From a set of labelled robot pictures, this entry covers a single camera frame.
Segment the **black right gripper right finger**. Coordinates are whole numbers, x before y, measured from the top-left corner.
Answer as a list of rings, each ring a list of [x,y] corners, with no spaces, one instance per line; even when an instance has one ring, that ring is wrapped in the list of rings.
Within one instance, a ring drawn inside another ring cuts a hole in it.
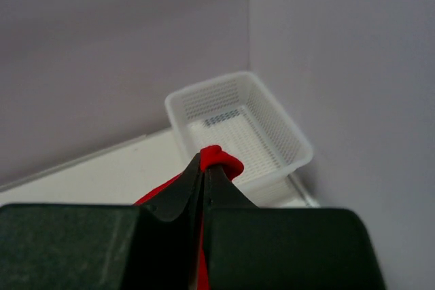
[[[362,220],[347,209],[253,204],[220,166],[204,176],[203,251],[212,289],[384,289]]]

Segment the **red t shirt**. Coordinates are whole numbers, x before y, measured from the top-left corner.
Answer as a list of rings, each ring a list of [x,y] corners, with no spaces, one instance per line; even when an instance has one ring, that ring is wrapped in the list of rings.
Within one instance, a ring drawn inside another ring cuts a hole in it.
[[[157,271],[143,277],[147,288],[209,289],[207,264],[203,250],[203,213],[205,178],[213,167],[219,180],[231,185],[244,170],[237,158],[219,145],[200,150],[184,171],[142,196],[135,205],[147,212],[145,224],[152,227],[142,259],[156,260]]]

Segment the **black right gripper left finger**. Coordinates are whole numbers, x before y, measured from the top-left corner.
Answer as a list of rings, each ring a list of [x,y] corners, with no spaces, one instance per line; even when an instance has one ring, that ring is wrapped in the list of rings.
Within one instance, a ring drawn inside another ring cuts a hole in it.
[[[1,288],[191,289],[202,177],[195,156],[141,205],[3,206]]]

